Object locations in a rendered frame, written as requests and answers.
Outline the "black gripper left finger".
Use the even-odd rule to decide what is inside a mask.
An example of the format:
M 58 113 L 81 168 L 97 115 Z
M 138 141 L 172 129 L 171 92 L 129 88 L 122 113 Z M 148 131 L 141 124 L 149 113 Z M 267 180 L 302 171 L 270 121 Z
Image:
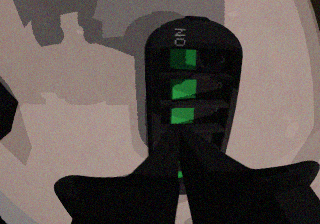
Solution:
M 171 124 L 151 155 L 124 177 L 64 176 L 57 197 L 69 216 L 123 223 L 175 224 L 179 201 L 180 129 Z

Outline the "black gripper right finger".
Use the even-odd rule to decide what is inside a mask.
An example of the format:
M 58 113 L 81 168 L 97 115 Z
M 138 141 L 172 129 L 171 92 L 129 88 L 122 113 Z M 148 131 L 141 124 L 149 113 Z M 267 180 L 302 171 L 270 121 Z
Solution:
M 187 124 L 180 129 L 180 169 L 192 224 L 236 224 L 248 205 L 311 185 L 317 161 L 251 169 L 213 147 Z

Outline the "dark grey switch panel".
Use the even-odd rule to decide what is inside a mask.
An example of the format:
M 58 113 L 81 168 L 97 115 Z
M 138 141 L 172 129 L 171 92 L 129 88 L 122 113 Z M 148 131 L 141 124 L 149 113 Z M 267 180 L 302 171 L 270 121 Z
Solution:
M 187 16 L 156 28 L 145 43 L 149 155 L 171 124 L 227 151 L 239 97 L 243 48 L 224 25 Z

